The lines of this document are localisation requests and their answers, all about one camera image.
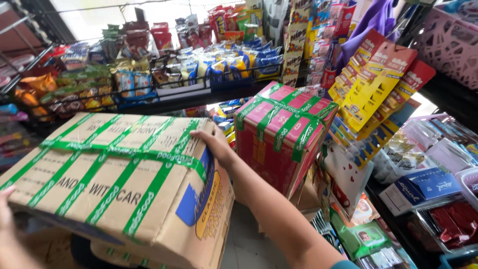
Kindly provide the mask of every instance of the floor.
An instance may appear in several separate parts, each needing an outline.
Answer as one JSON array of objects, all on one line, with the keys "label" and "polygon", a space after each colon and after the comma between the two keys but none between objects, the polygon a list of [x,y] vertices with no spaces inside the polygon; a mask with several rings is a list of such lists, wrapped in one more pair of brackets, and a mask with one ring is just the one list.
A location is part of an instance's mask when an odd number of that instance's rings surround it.
[{"label": "floor", "polygon": [[234,203],[226,248],[220,269],[288,269],[282,252],[269,239],[260,235],[250,210]]}]

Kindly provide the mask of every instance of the purple cloth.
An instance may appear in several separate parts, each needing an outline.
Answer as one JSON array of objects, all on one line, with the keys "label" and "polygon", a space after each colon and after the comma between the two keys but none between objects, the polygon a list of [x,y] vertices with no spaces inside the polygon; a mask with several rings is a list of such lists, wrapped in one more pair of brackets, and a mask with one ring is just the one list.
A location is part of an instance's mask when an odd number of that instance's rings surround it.
[{"label": "purple cloth", "polygon": [[[341,53],[337,61],[337,75],[342,72],[350,57],[354,55],[356,50],[362,43],[363,38],[370,29],[377,30],[382,35],[387,35],[395,26],[395,18],[393,17],[393,0],[374,0],[369,9],[363,15],[363,18],[357,24],[352,35],[343,43]],[[395,42],[396,33],[393,33],[388,39]]]}]

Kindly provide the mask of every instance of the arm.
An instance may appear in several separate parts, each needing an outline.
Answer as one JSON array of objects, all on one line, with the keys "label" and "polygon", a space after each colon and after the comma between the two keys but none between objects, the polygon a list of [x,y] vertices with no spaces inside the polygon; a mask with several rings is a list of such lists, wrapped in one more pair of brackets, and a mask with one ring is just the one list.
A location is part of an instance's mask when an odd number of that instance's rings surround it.
[{"label": "arm", "polygon": [[42,269],[15,236],[13,214],[7,204],[7,198],[14,191],[14,186],[0,191],[0,269]]},{"label": "arm", "polygon": [[192,131],[202,139],[234,180],[257,221],[295,269],[331,268],[344,257],[276,189],[264,181],[229,147],[222,131]]}]

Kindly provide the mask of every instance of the blue box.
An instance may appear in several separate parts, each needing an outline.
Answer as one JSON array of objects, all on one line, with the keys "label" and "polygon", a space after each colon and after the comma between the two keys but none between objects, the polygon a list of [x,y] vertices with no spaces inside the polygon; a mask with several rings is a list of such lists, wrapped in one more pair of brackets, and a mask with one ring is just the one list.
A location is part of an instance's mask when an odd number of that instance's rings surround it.
[{"label": "blue box", "polygon": [[393,215],[398,216],[425,202],[460,191],[461,186],[452,174],[432,168],[402,176],[379,196]]}]

